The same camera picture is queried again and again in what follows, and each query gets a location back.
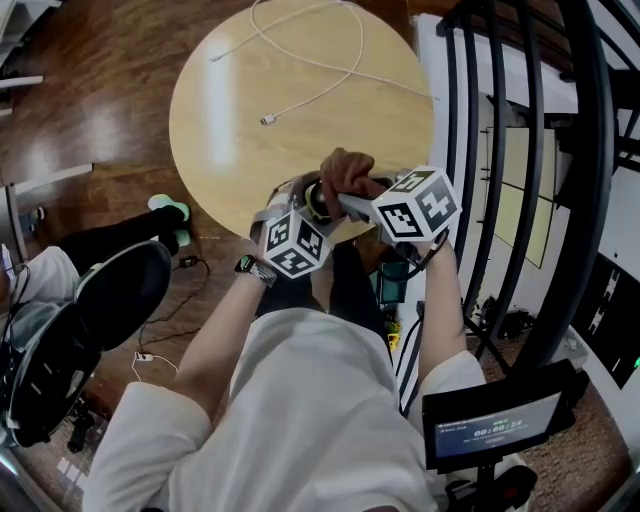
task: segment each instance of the black cable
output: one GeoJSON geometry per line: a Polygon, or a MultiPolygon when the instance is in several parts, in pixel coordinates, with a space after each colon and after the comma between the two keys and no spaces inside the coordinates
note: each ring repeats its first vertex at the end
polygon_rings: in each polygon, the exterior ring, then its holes
{"type": "Polygon", "coordinates": [[[11,321],[13,320],[13,318],[16,315],[16,312],[14,311],[14,307],[20,304],[20,301],[22,300],[22,297],[24,297],[25,291],[27,289],[27,286],[29,286],[29,280],[31,279],[31,269],[29,268],[28,265],[24,264],[24,263],[20,263],[20,265],[22,265],[22,268],[20,269],[20,272],[18,272],[18,274],[16,275],[16,287],[13,290],[13,293],[9,293],[9,312],[7,313],[7,321],[4,324],[4,330],[2,332],[2,339],[0,339],[0,344],[5,343],[6,339],[7,339],[7,332],[9,332],[10,336],[9,338],[11,339],[11,337],[13,336],[13,329],[11,328],[11,321]],[[24,280],[24,284],[22,285],[22,289],[20,290],[20,294],[18,295],[18,300],[14,301],[13,300],[13,296],[14,294],[18,291],[18,282],[20,281],[20,274],[26,270],[27,271],[27,277],[24,280]]]}
{"type": "Polygon", "coordinates": [[[448,236],[449,236],[449,230],[448,229],[445,229],[444,231],[442,231],[435,239],[436,248],[435,249],[431,249],[427,253],[427,255],[422,259],[422,261],[420,263],[418,263],[413,270],[407,272],[404,276],[391,276],[389,274],[386,274],[384,272],[384,270],[383,270],[383,266],[384,265],[380,265],[380,269],[379,269],[380,274],[387,281],[392,281],[394,283],[404,283],[405,281],[408,281],[412,277],[417,276],[420,272],[422,272],[425,268],[427,268],[427,265],[429,264],[431,259],[437,254],[437,252],[442,248],[442,246],[446,242],[448,236]]]}
{"type": "Polygon", "coordinates": [[[195,334],[196,332],[198,332],[200,330],[200,327],[198,327],[197,329],[193,329],[192,331],[185,331],[185,332],[179,332],[177,334],[171,334],[169,336],[165,336],[164,338],[158,338],[157,340],[150,340],[150,341],[145,341],[142,345],[141,345],[141,349],[142,347],[146,347],[147,345],[151,345],[153,343],[159,343],[161,341],[167,341],[170,340],[171,338],[178,338],[180,336],[187,336],[188,334],[195,334]]]}
{"type": "MultiPolygon", "coordinates": [[[[152,343],[158,343],[160,341],[166,341],[168,339],[171,338],[176,338],[178,336],[186,336],[187,334],[193,334],[194,332],[199,331],[200,329],[195,329],[193,331],[187,331],[187,332],[181,332],[178,334],[172,334],[171,336],[166,336],[164,338],[159,338],[156,340],[151,340],[151,341],[147,341],[145,343],[142,343],[142,333],[144,332],[145,328],[147,327],[147,325],[149,324],[155,324],[158,322],[168,322],[169,320],[171,320],[174,315],[180,311],[180,309],[182,308],[182,306],[184,306],[187,302],[189,302],[191,299],[193,299],[196,295],[199,295],[200,293],[202,293],[202,291],[205,289],[205,287],[207,286],[207,283],[209,282],[209,276],[211,275],[211,269],[209,268],[209,265],[207,264],[207,262],[202,259],[202,258],[197,258],[196,259],[196,265],[198,263],[203,263],[206,269],[206,275],[204,277],[204,281],[202,282],[202,285],[200,286],[200,288],[194,292],[191,292],[189,295],[187,295],[187,297],[185,299],[183,299],[180,304],[178,304],[178,306],[171,311],[171,313],[169,313],[167,316],[164,317],[160,317],[160,318],[155,318],[154,320],[148,320],[146,321],[144,324],[142,324],[142,327],[140,327],[140,331],[138,333],[138,348],[140,349],[140,353],[144,352],[144,347],[147,345],[150,345],[152,343]]],[[[176,270],[180,269],[180,268],[188,268],[182,265],[179,265],[177,267],[175,267],[173,269],[173,271],[175,272],[176,270]]]]}

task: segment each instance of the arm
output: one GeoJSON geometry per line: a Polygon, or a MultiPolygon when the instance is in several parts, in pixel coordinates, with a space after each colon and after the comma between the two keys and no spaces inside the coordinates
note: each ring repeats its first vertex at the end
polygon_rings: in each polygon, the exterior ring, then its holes
{"type": "Polygon", "coordinates": [[[265,288],[250,274],[236,278],[187,348],[170,391],[127,387],[93,460],[84,510],[149,506],[205,443],[265,288]]]}
{"type": "Polygon", "coordinates": [[[198,403],[213,418],[242,353],[266,285],[240,274],[182,357],[170,387],[198,403]]]}
{"type": "Polygon", "coordinates": [[[440,363],[467,350],[456,256],[447,241],[426,269],[420,382],[440,363]]]}

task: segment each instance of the device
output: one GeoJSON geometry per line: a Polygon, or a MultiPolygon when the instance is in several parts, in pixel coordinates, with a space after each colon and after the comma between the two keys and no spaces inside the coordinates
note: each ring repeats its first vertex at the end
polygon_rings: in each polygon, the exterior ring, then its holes
{"type": "MultiPolygon", "coordinates": [[[[462,208],[443,169],[420,165],[413,171],[377,177],[388,190],[374,200],[339,194],[352,220],[381,227],[380,238],[402,255],[407,242],[432,241],[458,217],[462,208]]],[[[264,258],[280,272],[297,278],[320,268],[331,252],[328,241],[343,219],[332,221],[326,211],[319,171],[283,183],[272,194],[269,208],[258,212],[251,227],[257,243],[267,223],[264,258]]],[[[408,258],[418,265],[417,260],[408,258]]]]}
{"type": "Polygon", "coordinates": [[[564,359],[498,382],[425,395],[427,469],[450,473],[477,467],[473,510],[497,510],[495,465],[573,425],[569,399],[575,377],[564,359]]]}

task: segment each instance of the white cube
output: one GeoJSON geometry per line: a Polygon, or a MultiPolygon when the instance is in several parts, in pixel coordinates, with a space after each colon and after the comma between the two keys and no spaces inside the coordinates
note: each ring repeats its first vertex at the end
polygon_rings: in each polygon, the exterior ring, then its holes
{"type": "Polygon", "coordinates": [[[292,211],[267,223],[265,259],[284,275],[295,279],[322,267],[329,245],[307,220],[292,211]]]}
{"type": "Polygon", "coordinates": [[[462,208],[443,169],[420,165],[372,202],[394,242],[433,240],[462,208]]]}

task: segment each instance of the display screen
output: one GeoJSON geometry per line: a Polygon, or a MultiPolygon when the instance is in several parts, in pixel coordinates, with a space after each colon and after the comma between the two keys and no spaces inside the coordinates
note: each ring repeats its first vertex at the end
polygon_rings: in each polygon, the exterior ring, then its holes
{"type": "Polygon", "coordinates": [[[436,457],[466,455],[544,433],[560,393],[487,416],[436,425],[436,457]]]}

